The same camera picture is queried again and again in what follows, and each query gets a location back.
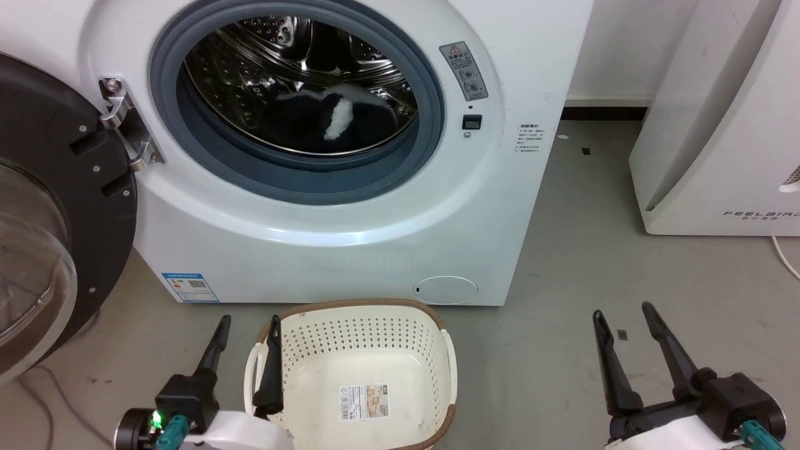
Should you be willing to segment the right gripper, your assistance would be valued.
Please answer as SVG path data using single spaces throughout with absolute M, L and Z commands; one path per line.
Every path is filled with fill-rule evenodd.
M 644 407 L 614 349 L 602 311 L 592 314 L 606 410 L 606 449 L 783 449 L 788 421 L 776 399 L 742 372 L 719 377 L 698 367 L 651 302 L 649 333 L 662 349 L 675 401 Z

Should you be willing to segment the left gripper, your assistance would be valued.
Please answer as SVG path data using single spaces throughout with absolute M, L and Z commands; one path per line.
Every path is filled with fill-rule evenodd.
M 116 428 L 117 449 L 294 449 L 286 428 L 269 421 L 284 409 L 282 321 L 269 322 L 266 362 L 252 395 L 254 415 L 220 410 L 214 397 L 218 362 L 228 345 L 231 315 L 212 334 L 192 376 L 173 375 L 153 408 L 131 408 Z

